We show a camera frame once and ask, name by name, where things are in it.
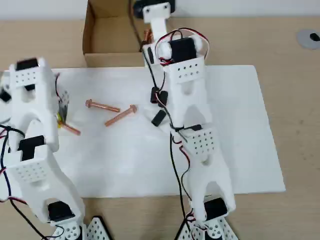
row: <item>copper bolt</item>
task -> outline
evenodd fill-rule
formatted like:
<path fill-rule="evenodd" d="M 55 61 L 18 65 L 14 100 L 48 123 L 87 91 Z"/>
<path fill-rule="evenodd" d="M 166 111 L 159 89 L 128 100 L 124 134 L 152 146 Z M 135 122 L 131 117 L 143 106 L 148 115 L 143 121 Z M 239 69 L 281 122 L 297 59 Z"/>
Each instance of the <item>copper bolt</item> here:
<path fill-rule="evenodd" d="M 68 125 L 68 124 L 66 124 L 66 123 L 64 123 L 62 121 L 59 121 L 58 123 L 59 123 L 59 125 L 61 127 L 63 127 L 64 129 L 68 130 L 69 132 L 71 132 L 71 133 L 73 133 L 75 135 L 78 135 L 78 136 L 81 135 L 81 132 L 78 129 L 75 129 L 74 127 L 72 127 L 72 126 L 70 126 L 70 125 Z"/>
<path fill-rule="evenodd" d="M 135 105 L 130 105 L 130 108 L 125 110 L 124 112 L 118 114 L 114 118 L 108 120 L 104 125 L 106 127 L 114 124 L 115 122 L 119 121 L 120 119 L 124 118 L 125 116 L 129 115 L 130 113 L 136 113 L 137 107 Z"/>
<path fill-rule="evenodd" d="M 85 105 L 87 106 L 87 108 L 95 107 L 98 109 L 109 110 L 109 111 L 116 112 L 116 113 L 120 112 L 120 108 L 117 108 L 114 106 L 109 106 L 106 104 L 100 104 L 100 103 L 92 101 L 92 99 L 88 99 L 87 101 L 85 101 Z"/>

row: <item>brown cardboard box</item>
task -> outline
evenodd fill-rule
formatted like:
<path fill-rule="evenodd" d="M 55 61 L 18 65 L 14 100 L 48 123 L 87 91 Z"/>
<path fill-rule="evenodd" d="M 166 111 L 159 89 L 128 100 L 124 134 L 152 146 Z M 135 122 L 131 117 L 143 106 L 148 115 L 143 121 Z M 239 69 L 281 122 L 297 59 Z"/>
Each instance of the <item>brown cardboard box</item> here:
<path fill-rule="evenodd" d="M 135 21 L 141 38 L 149 26 Z M 89 0 L 83 31 L 88 67 L 143 66 L 143 56 L 128 18 L 128 0 Z"/>

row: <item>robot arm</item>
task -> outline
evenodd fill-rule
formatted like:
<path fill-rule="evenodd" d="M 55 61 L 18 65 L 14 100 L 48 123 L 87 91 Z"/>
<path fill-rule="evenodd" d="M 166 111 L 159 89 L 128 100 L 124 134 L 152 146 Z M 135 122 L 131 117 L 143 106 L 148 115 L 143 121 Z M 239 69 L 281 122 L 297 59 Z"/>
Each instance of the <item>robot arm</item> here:
<path fill-rule="evenodd" d="M 43 223 L 73 229 L 69 240 L 85 239 L 85 205 L 75 186 L 61 171 L 53 153 L 59 149 L 55 76 L 43 58 L 12 64 L 10 126 L 26 132 L 32 120 L 43 135 L 25 138 L 11 131 L 7 171 L 19 184 L 22 197 Z"/>
<path fill-rule="evenodd" d="M 172 125 L 180 129 L 182 145 L 190 157 L 187 175 L 192 198 L 190 205 L 196 220 L 205 222 L 211 219 L 204 204 L 208 184 L 215 183 L 217 186 L 218 190 L 211 194 L 215 199 L 223 199 L 226 209 L 223 216 L 235 210 L 236 203 L 207 98 L 205 58 L 209 52 L 209 41 L 189 28 L 178 28 L 167 33 L 165 20 L 175 8 L 174 0 L 138 0 L 133 6 L 135 16 L 151 24 L 154 42 L 144 45 L 142 49 L 147 53 L 147 61 L 151 65 L 161 64 L 169 78 Z M 193 34 L 184 37 L 182 31 Z M 176 32 L 181 33 L 180 38 L 174 36 Z M 207 43 L 205 53 L 202 53 L 203 42 Z M 184 124 L 191 107 L 198 111 L 197 127 Z M 171 133 L 177 140 L 180 135 L 175 129 Z"/>

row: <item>white board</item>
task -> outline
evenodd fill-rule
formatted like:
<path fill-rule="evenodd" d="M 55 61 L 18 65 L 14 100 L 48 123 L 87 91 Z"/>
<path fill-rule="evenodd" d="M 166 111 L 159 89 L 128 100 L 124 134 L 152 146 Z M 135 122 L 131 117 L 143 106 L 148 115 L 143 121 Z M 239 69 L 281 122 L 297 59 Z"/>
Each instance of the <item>white board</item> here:
<path fill-rule="evenodd" d="M 128 67 L 57 71 L 61 72 L 58 85 L 70 94 L 67 121 L 82 134 L 75 136 L 59 130 L 60 149 L 55 157 L 80 195 L 116 198 L 179 194 L 170 159 L 168 125 L 151 124 L 160 108 L 150 103 L 152 81 L 148 70 Z M 285 191 L 256 69 L 245 65 L 208 66 L 207 71 L 209 101 L 234 192 Z M 155 76 L 160 85 L 163 74 L 156 71 Z M 135 104 L 138 111 L 105 127 L 104 122 L 116 113 L 88 109 L 87 99 L 122 110 Z M 27 135 L 40 133 L 41 126 L 35 122 Z M 178 148 L 173 154 L 182 174 L 187 162 Z M 14 195 L 19 196 L 12 178 L 11 185 Z M 1 177 L 0 197 L 6 194 Z"/>

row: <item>wooden table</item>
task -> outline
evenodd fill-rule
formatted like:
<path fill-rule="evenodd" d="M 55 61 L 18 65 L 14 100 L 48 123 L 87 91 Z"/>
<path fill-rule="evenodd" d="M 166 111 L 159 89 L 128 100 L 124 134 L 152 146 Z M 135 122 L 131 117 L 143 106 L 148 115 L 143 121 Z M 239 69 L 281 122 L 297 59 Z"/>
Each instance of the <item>wooden table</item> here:
<path fill-rule="evenodd" d="M 258 72 L 287 191 L 237 195 L 237 209 L 228 220 L 238 237 L 319 239 L 320 50 L 302 49 L 296 32 L 303 28 L 319 32 L 320 17 L 174 21 L 207 35 L 211 43 L 208 64 L 255 65 Z M 1 22 L 0 66 L 37 55 L 47 58 L 52 67 L 81 67 L 83 24 L 82 20 Z M 34 34 L 39 32 L 42 37 L 36 39 Z M 173 239 L 182 221 L 178 197 L 84 201 L 86 223 L 93 215 L 103 215 L 117 240 Z M 27 207 L 21 208 L 43 233 L 51 233 Z M 3 239 L 39 239 L 9 203 L 0 205 L 0 219 Z"/>

